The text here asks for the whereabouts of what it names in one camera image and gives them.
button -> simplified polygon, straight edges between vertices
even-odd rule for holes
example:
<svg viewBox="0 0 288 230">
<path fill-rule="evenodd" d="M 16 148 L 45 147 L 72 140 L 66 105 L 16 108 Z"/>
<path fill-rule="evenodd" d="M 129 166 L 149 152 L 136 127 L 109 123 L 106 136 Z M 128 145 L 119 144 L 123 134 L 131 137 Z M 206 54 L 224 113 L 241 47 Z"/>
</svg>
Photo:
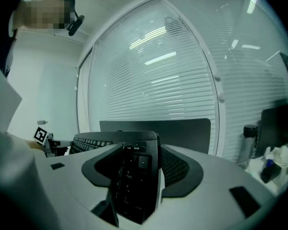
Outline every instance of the button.
<svg viewBox="0 0 288 230">
<path fill-rule="evenodd" d="M 137 165 L 137 161 L 138 161 L 138 156 L 137 155 L 131 155 L 131 156 L 125 157 L 126 164 L 128 164 L 130 166 L 136 166 Z"/>
<path fill-rule="evenodd" d="M 134 146 L 133 151 L 145 152 L 146 148 L 144 146 Z"/>
<path fill-rule="evenodd" d="M 131 196 L 130 196 L 130 193 L 128 191 L 124 192 L 122 194 L 122 197 L 121 197 L 121 203 L 122 203 L 122 206 L 123 207 L 129 207 L 131 206 Z"/>
<path fill-rule="evenodd" d="M 131 218 L 131 209 L 130 209 L 130 207 L 129 206 L 121 207 L 120 214 L 122 214 L 126 218 Z"/>
<path fill-rule="evenodd" d="M 116 182 L 116 188 L 119 190 L 120 187 L 121 187 L 121 180 L 118 180 L 118 181 Z"/>
<path fill-rule="evenodd" d="M 144 172 L 139 172 L 134 179 L 136 180 L 136 182 L 138 182 L 138 185 L 143 185 L 146 183 L 147 180 L 147 173 Z"/>
<path fill-rule="evenodd" d="M 133 178 L 133 171 L 127 168 L 124 168 L 123 171 L 123 179 L 132 180 Z"/>
<path fill-rule="evenodd" d="M 123 175 L 123 167 L 121 167 L 118 171 L 118 176 L 122 177 L 122 175 Z"/>
<path fill-rule="evenodd" d="M 143 222 L 143 214 L 144 214 L 144 208 L 138 205 L 135 205 L 132 208 L 132 219 L 141 224 Z"/>
<path fill-rule="evenodd" d="M 125 146 L 124 147 L 124 151 L 132 151 L 133 150 L 133 147 L 132 146 Z"/>
<path fill-rule="evenodd" d="M 114 200 L 115 200 L 115 201 L 118 201 L 118 200 L 119 200 L 119 191 L 116 191 L 116 192 L 114 193 Z"/>
<path fill-rule="evenodd" d="M 149 157 L 147 157 L 147 156 L 139 156 L 139 158 L 138 158 L 138 167 L 140 169 L 147 169 L 148 168 L 148 161 L 149 161 Z"/>
<path fill-rule="evenodd" d="M 130 182 L 124 182 L 122 185 L 122 189 L 125 189 L 127 192 L 130 192 L 130 190 L 132 190 L 132 184 Z"/>
</svg>

window blind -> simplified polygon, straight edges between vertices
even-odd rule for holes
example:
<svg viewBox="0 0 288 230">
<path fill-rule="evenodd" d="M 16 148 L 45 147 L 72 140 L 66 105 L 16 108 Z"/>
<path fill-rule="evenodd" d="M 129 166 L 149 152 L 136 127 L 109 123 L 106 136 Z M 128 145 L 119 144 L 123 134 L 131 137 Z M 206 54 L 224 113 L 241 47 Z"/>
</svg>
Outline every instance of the window blind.
<svg viewBox="0 0 288 230">
<path fill-rule="evenodd" d="M 288 40 L 257 0 L 168 1 L 195 26 L 216 63 L 226 105 L 222 157 L 236 161 L 244 125 L 260 127 L 264 109 L 288 103 L 288 73 L 277 54 L 288 55 Z"/>
<path fill-rule="evenodd" d="M 134 9 L 95 43 L 89 80 L 91 131 L 105 120 L 208 118 L 217 145 L 218 104 L 194 35 L 160 0 Z"/>
</svg>

black keyboard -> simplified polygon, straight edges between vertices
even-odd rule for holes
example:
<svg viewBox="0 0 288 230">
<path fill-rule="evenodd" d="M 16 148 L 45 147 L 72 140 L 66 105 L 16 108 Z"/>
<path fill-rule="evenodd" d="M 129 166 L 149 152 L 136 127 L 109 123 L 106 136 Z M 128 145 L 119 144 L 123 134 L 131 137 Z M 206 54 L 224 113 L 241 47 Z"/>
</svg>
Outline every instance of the black keyboard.
<svg viewBox="0 0 288 230">
<path fill-rule="evenodd" d="M 117 172 L 114 187 L 116 211 L 137 223 L 142 223 L 151 186 L 152 151 L 146 142 L 127 142 L 121 167 Z"/>
<path fill-rule="evenodd" d="M 120 153 L 101 158 L 101 174 L 111 179 L 110 192 L 118 214 L 141 224 L 155 210 L 159 182 L 159 138 L 154 132 L 94 132 L 76 135 L 70 154 L 121 144 Z M 91 167 L 82 173 L 93 184 Z"/>
<path fill-rule="evenodd" d="M 101 147 L 109 146 L 112 144 L 113 144 L 112 141 L 84 139 L 75 137 L 72 141 L 72 146 L 70 148 L 69 154 L 90 151 Z"/>
</svg>

hair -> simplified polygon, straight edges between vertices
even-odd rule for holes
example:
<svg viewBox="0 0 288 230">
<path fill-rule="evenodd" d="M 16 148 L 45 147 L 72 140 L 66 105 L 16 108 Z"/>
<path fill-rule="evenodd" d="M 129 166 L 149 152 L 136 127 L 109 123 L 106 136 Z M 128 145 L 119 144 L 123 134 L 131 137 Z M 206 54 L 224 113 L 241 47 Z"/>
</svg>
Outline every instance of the hair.
<svg viewBox="0 0 288 230">
<path fill-rule="evenodd" d="M 65 3 L 69 4 L 67 11 L 64 13 L 64 23 L 58 24 L 58 29 L 66 29 L 74 18 L 71 17 L 71 13 L 75 12 L 75 0 L 64 0 Z"/>
</svg>

